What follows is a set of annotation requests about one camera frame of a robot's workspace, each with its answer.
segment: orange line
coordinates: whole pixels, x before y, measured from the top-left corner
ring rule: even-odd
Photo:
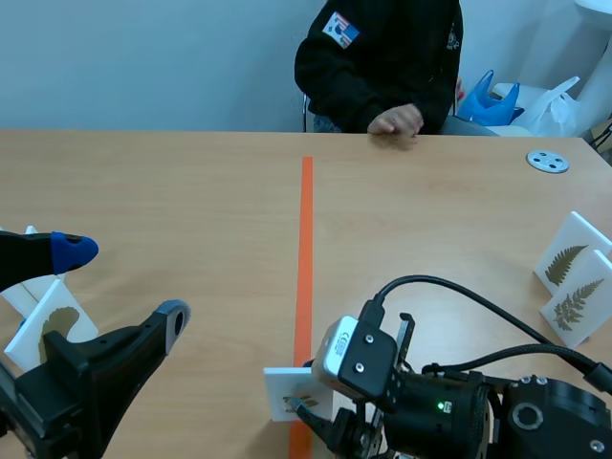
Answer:
[[[302,158],[302,190],[297,255],[297,304],[295,307],[294,366],[311,359],[313,347],[313,158]],[[293,423],[289,435],[289,459],[310,459],[311,431]]]

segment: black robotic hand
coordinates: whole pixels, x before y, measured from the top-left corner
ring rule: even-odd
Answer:
[[[88,237],[0,231],[0,291],[66,273],[98,254]],[[99,459],[123,414],[185,330],[189,307],[168,300],[141,325],[70,343],[44,337],[47,361],[15,378],[0,362],[0,437],[13,431],[36,459]]]

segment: blue plastic bag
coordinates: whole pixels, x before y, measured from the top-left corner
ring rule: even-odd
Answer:
[[[516,83],[508,95],[499,100],[489,96],[493,70],[485,73],[466,97],[457,114],[459,118],[477,122],[482,126],[507,126],[513,119],[520,84]]]

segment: screw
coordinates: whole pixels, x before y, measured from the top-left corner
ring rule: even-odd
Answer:
[[[603,452],[603,450],[605,449],[605,445],[599,440],[591,440],[591,443],[589,445],[591,449],[595,452]]]

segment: wooden table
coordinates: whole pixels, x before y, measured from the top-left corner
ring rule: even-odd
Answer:
[[[536,148],[565,155],[569,171],[529,167]],[[100,244],[67,283],[101,332],[140,323],[167,298],[193,309],[109,459],[287,457],[288,427],[269,423],[262,367],[293,363],[304,156],[314,156],[313,350],[331,322],[407,273],[473,288],[554,339],[533,266],[571,210],[612,234],[612,168],[581,140],[5,131],[0,155],[0,225]],[[400,311],[415,316],[409,358],[418,368],[531,342],[441,288],[406,286],[385,306],[393,336]],[[0,308],[0,345],[19,320]],[[611,332],[608,323],[580,350],[612,363]],[[486,371],[584,386],[554,357]],[[12,437],[0,440],[2,457],[20,451]]]

